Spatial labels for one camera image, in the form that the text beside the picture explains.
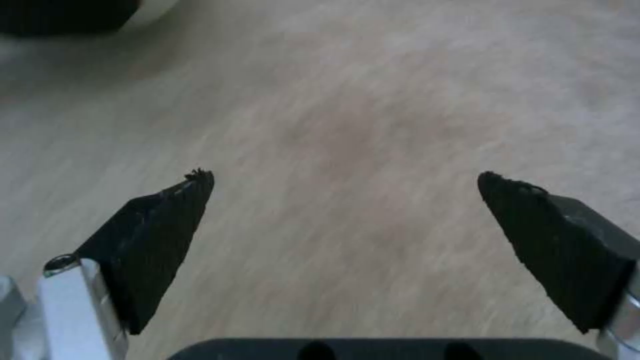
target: hole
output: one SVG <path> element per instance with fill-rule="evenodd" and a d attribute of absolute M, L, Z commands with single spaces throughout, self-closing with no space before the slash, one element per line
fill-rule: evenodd
<path fill-rule="evenodd" d="M 450 343 L 444 349 L 445 360 L 482 360 L 474 348 L 465 343 Z"/>
<path fill-rule="evenodd" d="M 313 341 L 300 349 L 298 360 L 336 360 L 336 357 L 329 345 Z"/>

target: white object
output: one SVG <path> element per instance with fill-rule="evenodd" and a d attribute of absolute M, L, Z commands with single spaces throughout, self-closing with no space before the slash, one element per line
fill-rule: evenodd
<path fill-rule="evenodd" d="M 38 282 L 50 360 L 121 360 L 127 351 L 99 266 L 83 259 Z"/>
<path fill-rule="evenodd" d="M 135 14 L 127 21 L 123 29 L 140 28 L 159 19 L 171 10 L 179 0 L 142 0 Z"/>

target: black plastic part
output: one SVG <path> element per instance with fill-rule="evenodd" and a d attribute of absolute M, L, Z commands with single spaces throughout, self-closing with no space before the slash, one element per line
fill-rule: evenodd
<path fill-rule="evenodd" d="M 485 172 L 485 203 L 518 259 L 581 332 L 602 328 L 612 315 L 640 243 L 578 200 Z"/>
<path fill-rule="evenodd" d="M 210 340 L 170 360 L 606 360 L 597 352 L 537 339 Z"/>
<path fill-rule="evenodd" d="M 153 317 L 191 244 L 214 186 L 211 172 L 130 200 L 76 253 L 100 264 L 120 321 L 139 334 Z"/>
<path fill-rule="evenodd" d="M 0 33 L 14 37 L 91 35 L 120 29 L 140 0 L 0 0 Z"/>

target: black rubber tip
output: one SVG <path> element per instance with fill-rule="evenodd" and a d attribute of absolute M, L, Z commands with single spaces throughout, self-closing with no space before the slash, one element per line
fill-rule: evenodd
<path fill-rule="evenodd" d="M 184 261 L 213 190 L 209 171 L 130 200 L 78 248 L 100 264 L 120 321 L 139 334 Z"/>
<path fill-rule="evenodd" d="M 581 332 L 602 328 L 640 258 L 631 235 L 578 200 L 492 172 L 485 203 L 518 259 Z"/>

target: wooden floor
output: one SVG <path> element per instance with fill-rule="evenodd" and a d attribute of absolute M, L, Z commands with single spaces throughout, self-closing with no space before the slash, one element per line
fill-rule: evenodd
<path fill-rule="evenodd" d="M 131 359 L 230 336 L 590 343 L 476 190 L 492 169 L 640 236 L 640 8 L 183 0 L 143 31 L 0 42 L 0 273 L 33 294 L 127 199 L 218 183 Z"/>

